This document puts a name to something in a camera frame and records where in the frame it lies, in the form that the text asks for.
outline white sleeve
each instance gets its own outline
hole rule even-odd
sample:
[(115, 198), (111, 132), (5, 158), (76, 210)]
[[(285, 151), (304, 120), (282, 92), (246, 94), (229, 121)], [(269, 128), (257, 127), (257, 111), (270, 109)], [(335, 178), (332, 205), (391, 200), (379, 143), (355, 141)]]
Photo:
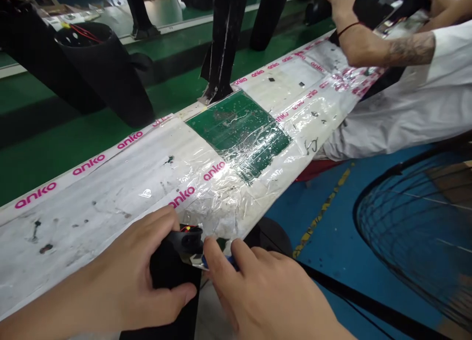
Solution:
[(472, 20), (433, 33), (436, 49), (426, 86), (472, 83)]

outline blue floor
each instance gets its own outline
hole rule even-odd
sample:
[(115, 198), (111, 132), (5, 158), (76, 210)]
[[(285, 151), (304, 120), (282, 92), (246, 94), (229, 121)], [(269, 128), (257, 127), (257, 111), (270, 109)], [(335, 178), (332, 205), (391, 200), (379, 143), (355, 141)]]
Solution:
[[(428, 148), (415, 147), (392, 155), (348, 161), (320, 174), (311, 181), (310, 187), (305, 183), (294, 183), (270, 208), (266, 217), (285, 229), (295, 249), (343, 174), (350, 169), (349, 176), (314, 228), (298, 260), (436, 329), (442, 318), (439, 312), (403, 285), (376, 258), (357, 233), (352, 217), (355, 200), (371, 181), (387, 168)], [(387, 339), (343, 300), (325, 289), (323, 292), (338, 320), (358, 339)], [(367, 315), (393, 338), (410, 339), (371, 314)]]

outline yellow tape line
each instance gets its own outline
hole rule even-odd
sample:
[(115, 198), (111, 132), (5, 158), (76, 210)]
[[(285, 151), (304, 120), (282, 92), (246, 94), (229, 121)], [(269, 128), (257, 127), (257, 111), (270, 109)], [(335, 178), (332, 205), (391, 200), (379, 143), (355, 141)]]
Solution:
[(346, 182), (349, 174), (351, 173), (351, 168), (354, 167), (355, 164), (351, 163), (351, 167), (347, 168), (346, 171), (344, 172), (343, 176), (341, 179), (339, 179), (338, 184), (334, 187), (333, 192), (329, 195), (329, 197), (326, 199), (326, 201), (323, 203), (323, 206), (321, 207), (320, 213), (316, 216), (316, 218), (311, 222), (310, 226), (306, 230), (305, 234), (303, 234), (303, 237), (301, 237), (300, 244), (295, 248), (294, 253), (293, 253), (293, 258), (296, 259), (300, 255), (301, 251), (305, 247), (305, 245), (308, 243), (308, 240), (310, 239), (311, 235), (313, 234), (313, 230), (316, 228), (318, 223), (321, 221), (323, 218), (323, 215), (327, 211), (328, 207), (331, 205), (331, 202), (333, 201), (334, 197), (336, 194), (339, 192), (339, 188), (344, 185)]

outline green mat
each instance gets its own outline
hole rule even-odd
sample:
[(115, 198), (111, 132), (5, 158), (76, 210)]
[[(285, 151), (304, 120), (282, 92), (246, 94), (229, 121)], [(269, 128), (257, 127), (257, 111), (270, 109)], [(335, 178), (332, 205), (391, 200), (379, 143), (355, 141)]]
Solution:
[(250, 184), (292, 140), (255, 101), (238, 91), (187, 121)]

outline black bracelet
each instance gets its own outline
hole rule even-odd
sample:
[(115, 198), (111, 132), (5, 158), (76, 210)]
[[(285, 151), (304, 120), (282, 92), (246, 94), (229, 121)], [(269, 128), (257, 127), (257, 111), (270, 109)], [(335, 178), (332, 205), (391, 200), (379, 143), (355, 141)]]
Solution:
[(351, 24), (351, 25), (349, 25), (347, 28), (345, 28), (344, 30), (342, 30), (340, 33), (338, 33), (338, 37), (341, 37), (341, 35), (344, 34), (344, 32), (345, 32), (347, 29), (352, 28), (354, 25), (364, 25), (364, 24), (363, 24), (362, 22), (357, 22), (357, 23)]

